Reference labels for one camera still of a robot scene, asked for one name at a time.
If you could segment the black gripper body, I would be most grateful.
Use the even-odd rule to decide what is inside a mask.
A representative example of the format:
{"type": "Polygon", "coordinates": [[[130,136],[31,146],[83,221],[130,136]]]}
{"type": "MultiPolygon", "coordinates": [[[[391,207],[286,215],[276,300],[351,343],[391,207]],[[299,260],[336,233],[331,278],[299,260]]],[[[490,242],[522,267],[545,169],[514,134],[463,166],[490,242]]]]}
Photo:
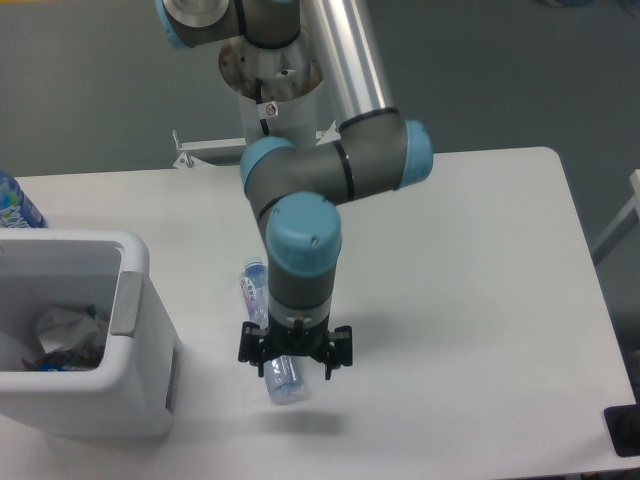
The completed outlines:
{"type": "Polygon", "coordinates": [[[272,322],[264,339],[262,360],[269,361],[286,356],[309,357],[318,363],[328,362],[328,325],[324,319],[313,327],[285,327],[272,322]]]}

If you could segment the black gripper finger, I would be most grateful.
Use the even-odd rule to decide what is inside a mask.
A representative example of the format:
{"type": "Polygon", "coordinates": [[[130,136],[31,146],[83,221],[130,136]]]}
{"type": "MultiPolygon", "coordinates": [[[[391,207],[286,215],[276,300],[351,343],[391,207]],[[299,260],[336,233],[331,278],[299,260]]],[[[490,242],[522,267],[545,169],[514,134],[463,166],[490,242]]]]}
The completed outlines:
{"type": "Polygon", "coordinates": [[[270,332],[257,323],[245,321],[241,327],[238,361],[255,366],[258,377],[264,377],[265,364],[273,359],[270,332]]]}
{"type": "Polygon", "coordinates": [[[321,362],[325,366],[325,379],[341,367],[353,365],[353,330],[351,326],[341,326],[327,333],[321,362]]]}

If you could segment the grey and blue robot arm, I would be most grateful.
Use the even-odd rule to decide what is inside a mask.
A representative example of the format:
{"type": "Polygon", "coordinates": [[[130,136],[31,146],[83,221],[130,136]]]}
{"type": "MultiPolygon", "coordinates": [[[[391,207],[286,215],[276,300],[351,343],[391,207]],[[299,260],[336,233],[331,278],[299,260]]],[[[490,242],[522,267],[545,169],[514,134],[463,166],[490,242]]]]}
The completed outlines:
{"type": "Polygon", "coordinates": [[[400,115],[363,1],[160,1],[169,41],[194,48],[243,40],[239,73],[255,104],[310,91],[312,64],[328,84],[338,139],[295,145],[266,122],[240,174],[269,260],[268,323],[242,326],[238,358],[256,367],[283,355],[327,371],[353,362],[350,327],[329,325],[342,245],[340,204],[425,180],[434,152],[424,125],[400,115]]]}

